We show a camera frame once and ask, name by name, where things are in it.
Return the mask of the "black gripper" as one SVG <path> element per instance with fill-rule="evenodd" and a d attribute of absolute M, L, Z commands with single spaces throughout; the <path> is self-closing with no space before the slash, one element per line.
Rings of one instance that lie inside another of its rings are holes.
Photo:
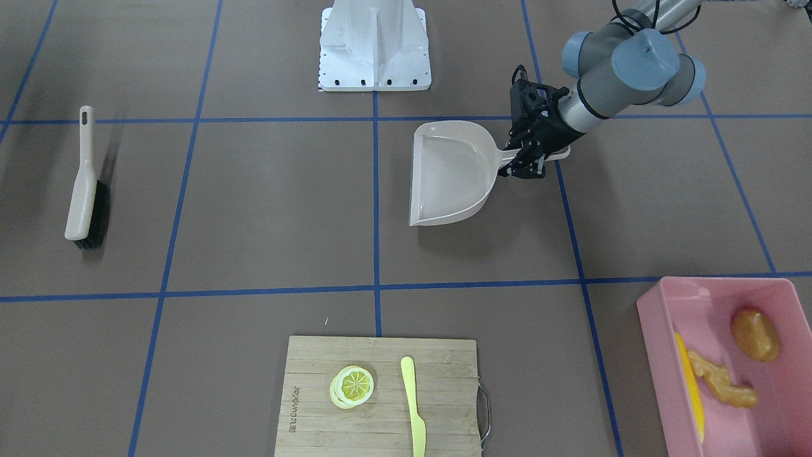
<path fill-rule="evenodd" d="M 511 76 L 511 129 L 505 147 L 516 155 L 507 163 L 506 176 L 543 179 L 546 161 L 565 158 L 570 145 L 581 137 L 560 112 L 561 99 L 571 94 L 566 87 L 532 82 L 524 65 L 516 67 Z"/>

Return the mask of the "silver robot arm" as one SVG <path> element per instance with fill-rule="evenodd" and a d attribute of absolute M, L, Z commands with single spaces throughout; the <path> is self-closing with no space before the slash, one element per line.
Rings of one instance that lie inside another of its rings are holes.
<path fill-rule="evenodd" d="M 566 158 L 571 145 L 631 106 L 681 106 L 702 92 L 707 71 L 681 54 L 672 35 L 693 23 L 699 1 L 638 1 L 614 6 L 614 17 L 597 32 L 566 41 L 561 66 L 570 87 L 546 86 L 519 65 L 511 76 L 511 129 L 506 151 L 514 152 L 499 176 L 537 179 L 545 163 Z"/>

